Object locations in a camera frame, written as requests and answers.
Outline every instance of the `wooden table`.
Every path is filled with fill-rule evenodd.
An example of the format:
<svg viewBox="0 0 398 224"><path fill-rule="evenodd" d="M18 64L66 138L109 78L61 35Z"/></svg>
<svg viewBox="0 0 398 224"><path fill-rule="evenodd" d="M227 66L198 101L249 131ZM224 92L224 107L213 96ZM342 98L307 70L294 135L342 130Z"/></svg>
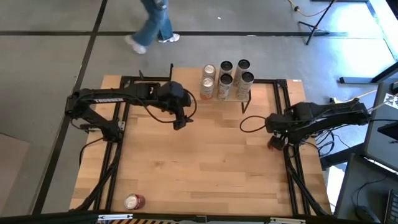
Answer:
<svg viewBox="0 0 398 224"><path fill-rule="evenodd" d="M196 96L199 83L191 71L175 68L172 80ZM106 75L102 88L118 88L120 78ZM302 82L287 83L291 103L303 101ZM171 124L158 123L144 108L131 106L112 211L127 212L124 199L135 193L144 195L147 203L134 213L291 216L283 153L268 150L271 134L265 129L255 133L239 130L243 118L268 116L276 111L272 85L253 84L245 115L240 103L203 101L199 97L197 101L194 122L179 131L174 131ZM106 119L112 118L113 109L113 103L96 105L96 111ZM173 119L155 108L150 110L159 118ZM243 128L263 124L261 119L249 119ZM101 136L100 132L90 133L87 142ZM70 208L79 206L97 184L105 145L97 142L85 149ZM323 209L330 212L318 152L308 145L301 146L300 152L306 185ZM107 187L104 192L101 208ZM299 192L296 186L298 208L303 213Z"/></svg>

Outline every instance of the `concrete floor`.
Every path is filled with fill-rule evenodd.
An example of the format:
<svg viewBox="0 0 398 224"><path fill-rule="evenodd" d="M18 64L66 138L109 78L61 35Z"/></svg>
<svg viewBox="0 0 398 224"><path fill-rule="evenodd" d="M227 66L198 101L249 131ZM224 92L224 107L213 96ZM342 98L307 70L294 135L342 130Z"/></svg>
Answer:
<svg viewBox="0 0 398 224"><path fill-rule="evenodd" d="M386 4L374 0L379 8ZM314 24L292 12L287 1L170 0L170 16L177 31L306 30L297 21ZM296 0L308 14L325 2ZM3 0L2 30L92 30L100 0ZM109 1L102 31L137 30L146 14L138 0ZM82 87L99 88L103 75L168 75L169 64L178 67L218 65L222 60L246 58L258 78L291 78L304 82L308 101L325 103L335 96L350 99L375 86L340 85L341 76L373 77L394 63L382 32L365 3L338 2L321 27L349 32L347 37L315 37L309 46L302 37L183 36L175 44L155 43L145 55L136 55L123 37L97 37ZM29 213L37 186L49 159L62 118L65 98L79 72L89 37L0 37L0 133L30 143L24 165L2 215ZM370 107L374 96L364 101ZM339 134L349 146L363 141L366 127L347 127ZM78 173L78 152L86 134L69 128L44 212L68 210ZM336 142L336 151L344 149Z"/></svg>

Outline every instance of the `white sneaker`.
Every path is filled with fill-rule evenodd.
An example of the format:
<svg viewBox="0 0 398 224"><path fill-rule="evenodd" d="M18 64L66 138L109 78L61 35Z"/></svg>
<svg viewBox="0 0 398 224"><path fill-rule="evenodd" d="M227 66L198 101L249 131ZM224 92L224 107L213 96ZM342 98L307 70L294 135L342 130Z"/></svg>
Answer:
<svg viewBox="0 0 398 224"><path fill-rule="evenodd" d="M167 40L157 40L159 43L176 42L180 39L180 34L173 34L173 36Z"/></svg>
<svg viewBox="0 0 398 224"><path fill-rule="evenodd" d="M138 44L135 40L131 38L130 35L127 35L124 37L124 41L128 45L132 47L132 49L137 53L137 54L145 54L147 52L146 47L142 46L141 44Z"/></svg>

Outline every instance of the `can lying on table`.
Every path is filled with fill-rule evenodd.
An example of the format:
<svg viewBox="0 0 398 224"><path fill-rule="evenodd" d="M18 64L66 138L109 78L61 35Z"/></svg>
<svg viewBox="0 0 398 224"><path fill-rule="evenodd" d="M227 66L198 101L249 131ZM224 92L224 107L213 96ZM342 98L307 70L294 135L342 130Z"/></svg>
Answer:
<svg viewBox="0 0 398 224"><path fill-rule="evenodd" d="M214 65L205 65L203 67L203 78L210 77L216 79L216 67Z"/></svg>
<svg viewBox="0 0 398 224"><path fill-rule="evenodd" d="M234 86L239 85L239 81L241 80L241 75L249 70L250 62L246 59L242 59L238 62L238 66L236 67L235 76L234 76Z"/></svg>
<svg viewBox="0 0 398 224"><path fill-rule="evenodd" d="M145 198L142 195L131 194L124 201L124 206L128 210L136 210L145 205Z"/></svg>
<svg viewBox="0 0 398 224"><path fill-rule="evenodd" d="M219 100L226 100L228 97L229 89L232 87L232 76L230 74L223 74L218 80L218 93Z"/></svg>
<svg viewBox="0 0 398 224"><path fill-rule="evenodd" d="M241 75L238 90L236 91L236 97L239 100L245 99L247 93L249 93L249 91L250 91L253 81L254 81L254 75L251 72L244 72Z"/></svg>
<svg viewBox="0 0 398 224"><path fill-rule="evenodd" d="M200 98L203 100L212 99L214 93L214 79L204 78L200 83Z"/></svg>
<svg viewBox="0 0 398 224"><path fill-rule="evenodd" d="M232 63L229 61L224 61L221 63L219 76L223 74L232 74Z"/></svg>

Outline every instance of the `blue jeans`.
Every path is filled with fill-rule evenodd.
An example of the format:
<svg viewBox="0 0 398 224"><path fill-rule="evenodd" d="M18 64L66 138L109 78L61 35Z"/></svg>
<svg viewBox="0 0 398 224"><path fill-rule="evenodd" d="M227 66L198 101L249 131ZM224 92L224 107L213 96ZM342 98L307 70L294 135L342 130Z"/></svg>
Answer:
<svg viewBox="0 0 398 224"><path fill-rule="evenodd" d="M173 37L172 23L169 19L169 0L163 0L167 6L165 9L159 9L155 0L141 0L146 11L149 14L141 30L132 35L132 39L142 46L150 46L157 34L159 40L167 40Z"/></svg>

